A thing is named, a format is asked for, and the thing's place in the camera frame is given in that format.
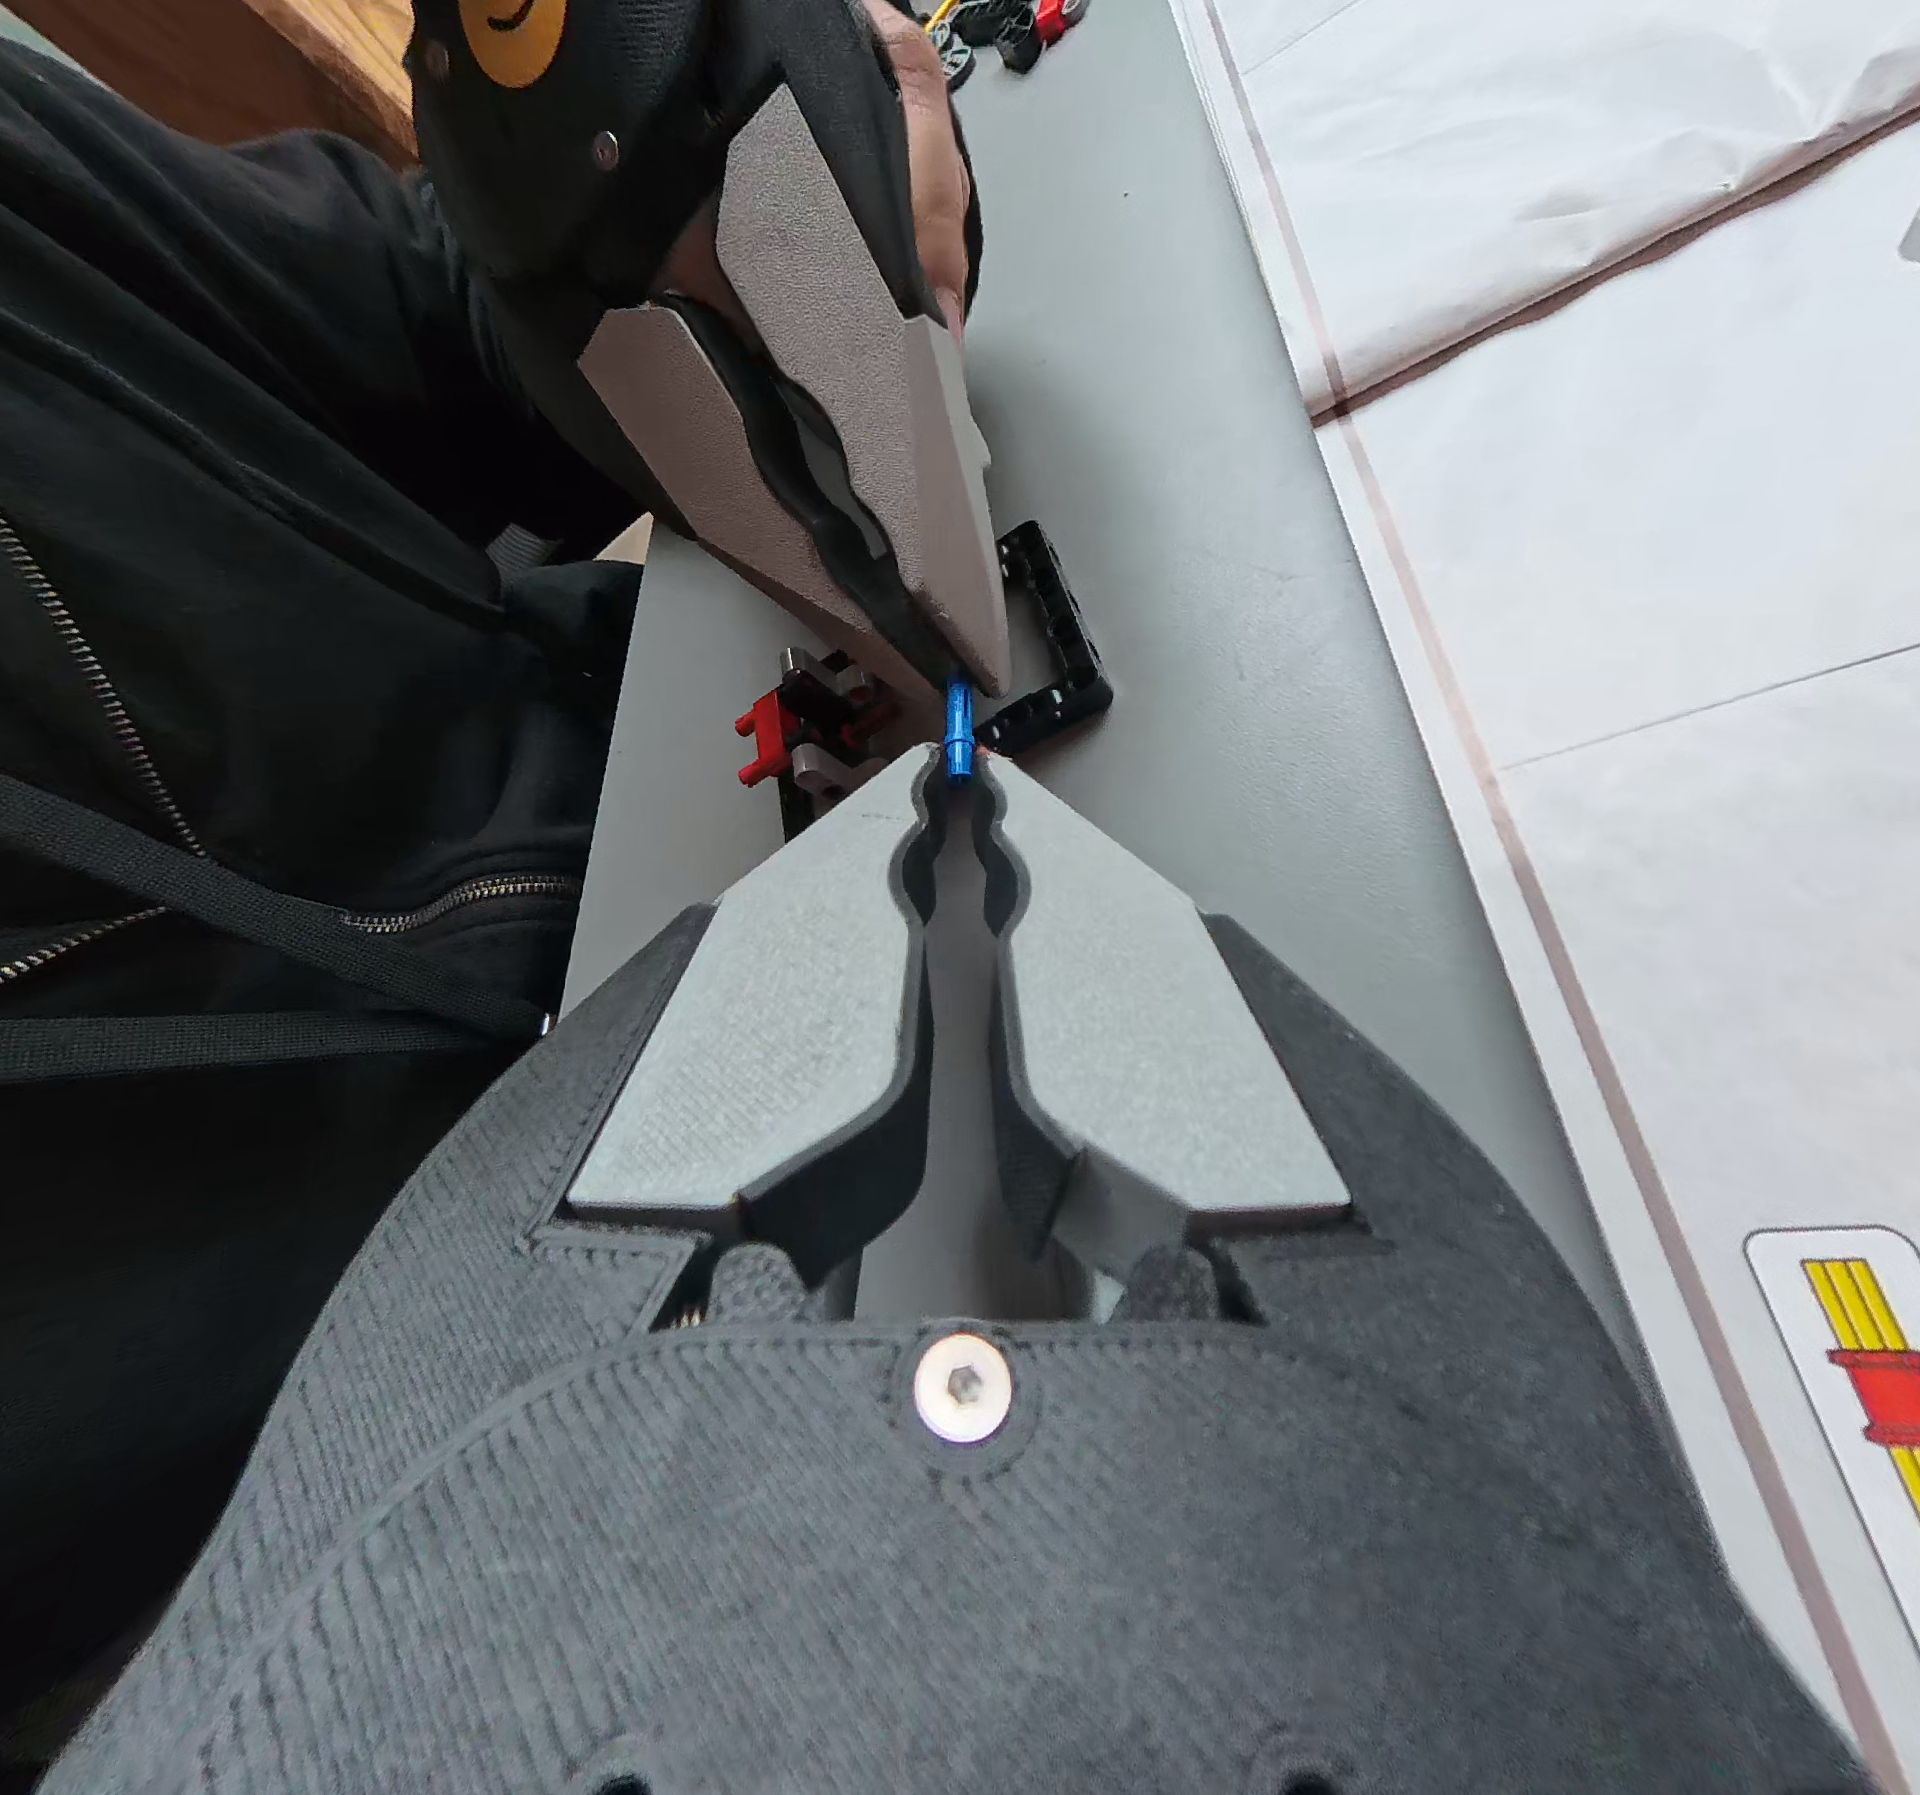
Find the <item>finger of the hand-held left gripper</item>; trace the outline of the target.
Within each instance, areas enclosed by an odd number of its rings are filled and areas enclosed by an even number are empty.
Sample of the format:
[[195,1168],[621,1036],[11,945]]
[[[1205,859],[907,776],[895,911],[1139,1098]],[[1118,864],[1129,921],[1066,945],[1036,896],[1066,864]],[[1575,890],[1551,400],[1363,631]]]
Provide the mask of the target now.
[[904,316],[790,83],[732,143],[716,250],[779,375],[828,418],[851,497],[884,536],[932,680],[1012,677],[984,494],[986,449],[943,322]]
[[577,366],[660,483],[660,521],[675,517],[711,559],[868,675],[907,695],[943,695],[950,666],[923,675],[888,644],[764,483],[747,422],[680,315],[669,306],[606,315]]

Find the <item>black lego frame assembly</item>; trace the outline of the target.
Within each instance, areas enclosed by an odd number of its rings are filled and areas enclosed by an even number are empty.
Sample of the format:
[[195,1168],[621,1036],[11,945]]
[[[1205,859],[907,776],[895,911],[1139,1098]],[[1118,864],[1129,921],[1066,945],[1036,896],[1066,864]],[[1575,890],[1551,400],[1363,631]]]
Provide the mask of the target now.
[[[1045,667],[1037,685],[1002,703],[974,692],[974,735],[978,751],[1023,759],[1105,715],[1114,684],[1053,536],[1037,521],[1023,521],[999,536],[997,551],[1017,636],[1037,639]],[[902,692],[842,651],[784,651],[774,689],[804,724],[792,778],[763,784],[778,792],[784,839],[802,835],[912,744],[943,741],[946,703]]]

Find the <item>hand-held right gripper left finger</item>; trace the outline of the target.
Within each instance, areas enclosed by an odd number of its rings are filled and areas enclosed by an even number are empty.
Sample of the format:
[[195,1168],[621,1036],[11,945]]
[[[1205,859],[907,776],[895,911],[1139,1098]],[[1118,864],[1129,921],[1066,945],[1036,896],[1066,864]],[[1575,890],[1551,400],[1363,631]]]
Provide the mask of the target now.
[[670,986],[567,1185],[592,1226],[779,1250],[814,1287],[926,1173],[942,757],[912,746],[647,952]]

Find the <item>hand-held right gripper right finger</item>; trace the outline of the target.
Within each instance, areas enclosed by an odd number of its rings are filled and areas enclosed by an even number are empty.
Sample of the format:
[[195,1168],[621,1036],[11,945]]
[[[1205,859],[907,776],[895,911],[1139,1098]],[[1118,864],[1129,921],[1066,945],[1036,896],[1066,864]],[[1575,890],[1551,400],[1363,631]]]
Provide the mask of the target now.
[[1028,1254],[1133,1264],[1338,1223],[1344,1183],[1203,911],[1012,762],[974,762],[999,1196]]

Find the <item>white lego instruction booklet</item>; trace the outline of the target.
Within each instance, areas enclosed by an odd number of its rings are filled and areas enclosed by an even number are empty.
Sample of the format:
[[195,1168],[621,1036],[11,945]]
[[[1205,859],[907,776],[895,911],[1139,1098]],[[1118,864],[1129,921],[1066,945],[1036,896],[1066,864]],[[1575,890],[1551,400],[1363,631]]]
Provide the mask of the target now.
[[1725,1562],[1916,1790],[1919,0],[1170,0]]

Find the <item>person's left hand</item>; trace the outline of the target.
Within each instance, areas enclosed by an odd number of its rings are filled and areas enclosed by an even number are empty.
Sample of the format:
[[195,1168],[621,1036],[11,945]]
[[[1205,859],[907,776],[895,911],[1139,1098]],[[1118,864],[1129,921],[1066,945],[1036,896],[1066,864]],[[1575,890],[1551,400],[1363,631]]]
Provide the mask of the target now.
[[943,60],[913,15],[888,0],[861,4],[898,82],[922,268],[951,337],[964,342],[984,229]]

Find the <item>black zip jacket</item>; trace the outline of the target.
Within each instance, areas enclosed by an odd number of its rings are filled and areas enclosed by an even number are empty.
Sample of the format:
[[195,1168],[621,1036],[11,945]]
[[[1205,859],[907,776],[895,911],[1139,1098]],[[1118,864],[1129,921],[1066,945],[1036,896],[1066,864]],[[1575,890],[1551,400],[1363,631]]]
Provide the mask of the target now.
[[[6,776],[559,998],[637,569],[436,193],[6,43]],[[6,1086],[6,1709],[178,1586],[511,1048]]]

